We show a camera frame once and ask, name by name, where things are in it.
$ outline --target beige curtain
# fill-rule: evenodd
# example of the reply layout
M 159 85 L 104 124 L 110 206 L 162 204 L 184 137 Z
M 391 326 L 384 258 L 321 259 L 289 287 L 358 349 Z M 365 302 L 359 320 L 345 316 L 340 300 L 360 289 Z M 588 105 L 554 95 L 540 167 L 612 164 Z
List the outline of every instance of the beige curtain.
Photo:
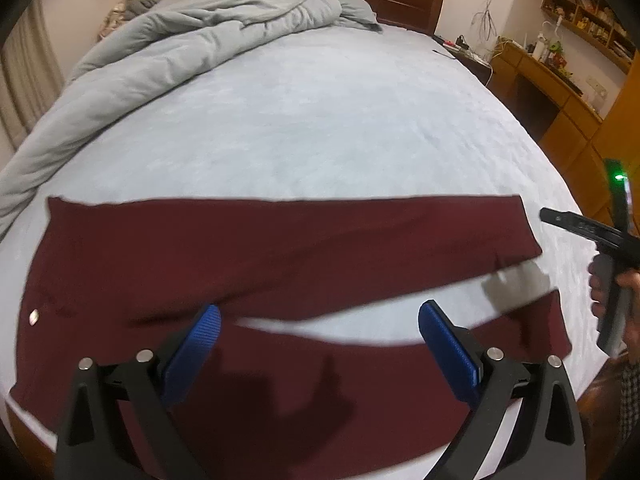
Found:
M 32 0 L 0 50 L 0 133 L 14 148 L 60 95 L 62 74 L 42 15 Z

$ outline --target wooden bookshelf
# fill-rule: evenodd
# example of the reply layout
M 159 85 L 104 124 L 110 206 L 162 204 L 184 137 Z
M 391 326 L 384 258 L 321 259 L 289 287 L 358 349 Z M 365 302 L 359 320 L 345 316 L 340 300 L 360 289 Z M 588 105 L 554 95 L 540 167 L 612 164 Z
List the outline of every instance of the wooden bookshelf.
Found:
M 553 22 L 556 22 L 559 18 L 558 13 L 556 13 L 556 9 L 558 7 L 562 7 L 564 9 L 562 26 L 589 43 L 591 46 L 595 47 L 603 56 L 611 60 L 620 70 L 622 70 L 622 72 L 628 74 L 631 69 L 631 62 L 614 51 L 614 41 L 617 41 L 620 45 L 626 48 L 631 53 L 631 58 L 633 58 L 636 53 L 636 46 L 628 37 L 616 30 L 616 26 L 620 26 L 617 20 L 614 20 L 612 24 L 609 20 L 604 20 L 598 15 L 600 10 L 609 7 L 609 5 L 604 0 L 593 1 L 596 5 L 595 12 L 589 11 L 578 1 L 574 0 L 543 0 L 542 11 Z M 578 23 L 580 23 L 583 18 L 587 18 L 591 23 L 601 27 L 606 32 L 606 38 L 597 38 L 595 35 L 590 34 L 588 30 L 578 27 Z

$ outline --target wall outlet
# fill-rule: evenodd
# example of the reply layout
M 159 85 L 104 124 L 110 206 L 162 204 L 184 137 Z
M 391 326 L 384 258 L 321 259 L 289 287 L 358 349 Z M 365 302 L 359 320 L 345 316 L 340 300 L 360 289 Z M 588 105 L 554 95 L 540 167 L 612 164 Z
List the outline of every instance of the wall outlet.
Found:
M 587 77 L 587 85 L 593 88 L 596 94 L 598 94 L 603 99 L 607 98 L 607 89 L 604 88 L 604 86 L 602 86 L 600 83 L 598 83 L 593 76 L 590 75 Z

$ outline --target human hand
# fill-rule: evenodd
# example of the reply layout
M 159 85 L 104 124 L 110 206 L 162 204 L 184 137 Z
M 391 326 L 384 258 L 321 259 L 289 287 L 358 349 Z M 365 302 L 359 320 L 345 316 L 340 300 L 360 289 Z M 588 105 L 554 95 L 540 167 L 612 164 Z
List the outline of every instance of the human hand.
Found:
M 600 279 L 594 274 L 595 268 L 593 262 L 587 268 L 591 275 L 589 278 L 589 286 L 591 287 L 591 312 L 598 319 L 602 318 L 605 313 L 605 300 L 602 291 Z M 626 320 L 625 333 L 622 341 L 625 342 L 628 351 L 629 362 L 635 364 L 640 362 L 640 273 L 636 270 L 628 270 L 616 276 L 616 283 L 620 287 L 631 288 L 634 292 L 634 300 L 632 306 L 632 315 Z

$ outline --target maroon pants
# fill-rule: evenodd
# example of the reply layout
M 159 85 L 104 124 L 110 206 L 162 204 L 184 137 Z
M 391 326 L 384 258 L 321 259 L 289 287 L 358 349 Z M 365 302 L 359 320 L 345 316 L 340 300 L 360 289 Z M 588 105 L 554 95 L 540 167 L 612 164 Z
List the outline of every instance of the maroon pants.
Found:
M 174 417 L 220 478 L 364 473 L 446 443 L 465 415 L 424 345 L 329 344 L 235 326 L 235 317 L 306 319 L 541 253 L 519 197 L 51 199 L 49 209 L 22 301 L 12 396 L 55 430 L 80 358 L 128 360 L 215 303 L 220 341 Z M 476 334 L 517 358 L 570 350 L 557 293 Z

